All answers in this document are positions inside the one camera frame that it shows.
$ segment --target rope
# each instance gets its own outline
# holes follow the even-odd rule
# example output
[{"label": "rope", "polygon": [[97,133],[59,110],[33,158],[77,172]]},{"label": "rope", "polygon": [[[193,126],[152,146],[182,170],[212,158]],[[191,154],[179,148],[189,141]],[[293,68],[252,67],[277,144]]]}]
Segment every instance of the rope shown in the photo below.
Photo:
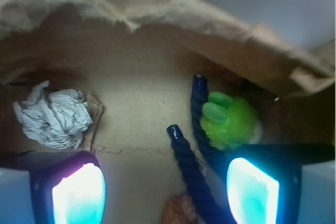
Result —
[{"label": "rope", "polygon": [[229,159],[226,153],[210,146],[209,140],[199,123],[202,116],[202,106],[207,101],[207,79],[204,76],[195,75],[191,95],[191,115],[194,135],[198,143],[198,148],[209,166],[222,178],[223,181],[226,181]]},{"label": "rope", "polygon": [[210,188],[200,171],[196,156],[190,149],[189,142],[184,138],[177,125],[171,125],[167,132],[172,139],[175,158],[182,171],[182,177],[187,185],[197,212],[207,224],[235,223],[229,209],[223,211],[210,194]]}]

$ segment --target brown paper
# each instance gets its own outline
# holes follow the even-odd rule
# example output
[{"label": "brown paper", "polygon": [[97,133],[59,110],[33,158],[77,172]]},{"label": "brown paper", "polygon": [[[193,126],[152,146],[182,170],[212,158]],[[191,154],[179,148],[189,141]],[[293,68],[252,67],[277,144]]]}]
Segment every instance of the brown paper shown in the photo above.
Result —
[{"label": "brown paper", "polygon": [[[334,83],[334,66],[291,45],[263,25],[250,27],[200,0],[1,0],[0,39],[38,28],[65,5],[84,20],[102,20],[112,25],[121,22],[131,32],[154,24],[180,27],[167,39],[282,97],[312,94]],[[69,37],[80,36],[74,27],[62,32]],[[49,64],[43,67],[48,69],[60,64],[64,68],[76,67],[68,59],[50,64],[48,55],[41,59],[39,55],[14,53],[0,55],[2,84],[41,68],[46,61]]]}]

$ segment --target cyan light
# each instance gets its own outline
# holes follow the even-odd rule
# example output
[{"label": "cyan light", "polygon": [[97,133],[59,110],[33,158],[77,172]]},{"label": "cyan light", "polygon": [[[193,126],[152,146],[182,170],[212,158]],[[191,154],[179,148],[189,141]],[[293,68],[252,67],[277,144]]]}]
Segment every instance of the cyan light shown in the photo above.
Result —
[{"label": "cyan light", "polygon": [[227,196],[238,224],[276,223],[279,181],[248,160],[239,157],[231,161],[227,172]]},{"label": "cyan light", "polygon": [[102,220],[106,185],[100,168],[89,163],[52,189],[55,224],[95,224]]}]

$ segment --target green fuzzy toy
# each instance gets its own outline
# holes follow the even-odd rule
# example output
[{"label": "green fuzzy toy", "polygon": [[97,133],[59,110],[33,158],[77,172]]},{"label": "green fuzzy toy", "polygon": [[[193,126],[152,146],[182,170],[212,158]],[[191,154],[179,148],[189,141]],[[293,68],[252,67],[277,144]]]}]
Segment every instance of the green fuzzy toy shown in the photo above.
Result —
[{"label": "green fuzzy toy", "polygon": [[208,100],[203,104],[200,123],[212,147],[221,151],[235,148],[254,137],[256,112],[245,99],[211,92]]}]

